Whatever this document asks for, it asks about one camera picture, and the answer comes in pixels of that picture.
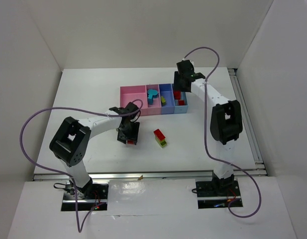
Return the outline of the red lego base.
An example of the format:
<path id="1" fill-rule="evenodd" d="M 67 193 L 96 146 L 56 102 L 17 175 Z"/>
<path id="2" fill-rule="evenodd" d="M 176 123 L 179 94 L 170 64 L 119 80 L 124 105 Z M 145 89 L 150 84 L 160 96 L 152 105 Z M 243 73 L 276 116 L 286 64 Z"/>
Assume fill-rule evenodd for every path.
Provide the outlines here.
<path id="1" fill-rule="evenodd" d="M 181 99 L 181 92 L 180 91 L 174 91 L 174 99 L 175 100 Z"/>

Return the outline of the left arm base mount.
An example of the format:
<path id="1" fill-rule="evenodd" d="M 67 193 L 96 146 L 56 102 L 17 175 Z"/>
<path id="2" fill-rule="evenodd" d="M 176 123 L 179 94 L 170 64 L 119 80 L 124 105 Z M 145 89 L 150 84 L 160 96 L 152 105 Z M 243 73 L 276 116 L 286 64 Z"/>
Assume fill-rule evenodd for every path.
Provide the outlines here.
<path id="1" fill-rule="evenodd" d="M 63 191 L 62 212 L 75 211 L 75 192 L 71 182 L 55 183 L 54 189 Z M 108 183 L 94 183 L 92 189 L 85 194 L 78 191 L 78 211 L 89 211 L 94 207 L 94 211 L 106 211 L 108 199 Z"/>

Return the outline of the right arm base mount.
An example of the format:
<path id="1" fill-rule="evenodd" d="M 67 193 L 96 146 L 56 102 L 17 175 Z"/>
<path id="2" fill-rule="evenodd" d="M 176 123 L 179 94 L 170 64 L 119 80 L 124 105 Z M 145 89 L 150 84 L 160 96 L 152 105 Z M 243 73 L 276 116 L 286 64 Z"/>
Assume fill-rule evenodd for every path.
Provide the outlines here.
<path id="1" fill-rule="evenodd" d="M 196 187 L 191 190 L 196 194 L 199 209 L 243 207 L 239 184 L 237 180 L 222 191 L 216 191 L 210 181 L 197 181 Z"/>

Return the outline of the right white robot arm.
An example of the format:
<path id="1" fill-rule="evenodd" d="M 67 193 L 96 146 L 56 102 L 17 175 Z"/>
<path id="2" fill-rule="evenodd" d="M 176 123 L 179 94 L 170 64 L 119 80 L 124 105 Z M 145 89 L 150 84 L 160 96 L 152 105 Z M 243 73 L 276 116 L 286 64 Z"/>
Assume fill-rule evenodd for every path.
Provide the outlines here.
<path id="1" fill-rule="evenodd" d="M 215 156 L 208 156 L 216 161 L 211 188 L 220 194 L 234 182 L 234 150 L 243 130 L 240 103 L 223 96 L 202 73 L 196 73 L 193 61 L 182 60 L 176 65 L 174 89 L 193 93 L 205 105 L 205 146 L 211 142 Z"/>

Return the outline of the teal lego base brick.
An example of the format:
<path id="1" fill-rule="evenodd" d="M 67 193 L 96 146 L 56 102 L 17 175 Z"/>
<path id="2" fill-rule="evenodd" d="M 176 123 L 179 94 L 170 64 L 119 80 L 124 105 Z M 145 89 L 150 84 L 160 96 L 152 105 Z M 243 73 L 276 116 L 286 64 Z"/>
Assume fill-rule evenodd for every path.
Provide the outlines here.
<path id="1" fill-rule="evenodd" d="M 148 105 L 153 105 L 154 98 L 148 98 L 147 101 L 148 101 Z"/>

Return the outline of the teal curved lego brick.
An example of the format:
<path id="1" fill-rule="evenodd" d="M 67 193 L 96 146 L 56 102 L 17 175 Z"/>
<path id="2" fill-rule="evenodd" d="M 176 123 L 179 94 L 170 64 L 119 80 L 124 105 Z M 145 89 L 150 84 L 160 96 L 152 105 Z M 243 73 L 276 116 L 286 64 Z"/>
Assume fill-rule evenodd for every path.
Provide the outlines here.
<path id="1" fill-rule="evenodd" d="M 148 98 L 149 99 L 152 99 L 152 98 L 156 98 L 156 97 L 158 97 L 158 91 L 157 90 L 155 90 L 155 89 L 148 89 L 147 90 L 147 94 L 148 94 Z"/>

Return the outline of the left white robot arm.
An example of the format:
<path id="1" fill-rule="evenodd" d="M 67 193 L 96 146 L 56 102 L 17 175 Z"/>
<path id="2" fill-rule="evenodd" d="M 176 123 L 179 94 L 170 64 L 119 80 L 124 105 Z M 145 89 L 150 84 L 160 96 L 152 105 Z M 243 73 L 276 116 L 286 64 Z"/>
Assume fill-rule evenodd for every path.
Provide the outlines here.
<path id="1" fill-rule="evenodd" d="M 63 120 L 49 148 L 62 161 L 66 172 L 71 175 L 71 182 L 76 183 L 83 197 L 88 197 L 96 189 L 83 162 L 89 140 L 115 129 L 117 141 L 136 145 L 140 127 L 137 120 L 140 115 L 139 107 L 130 102 L 125 107 L 110 108 L 103 116 L 80 120 L 67 117 Z"/>

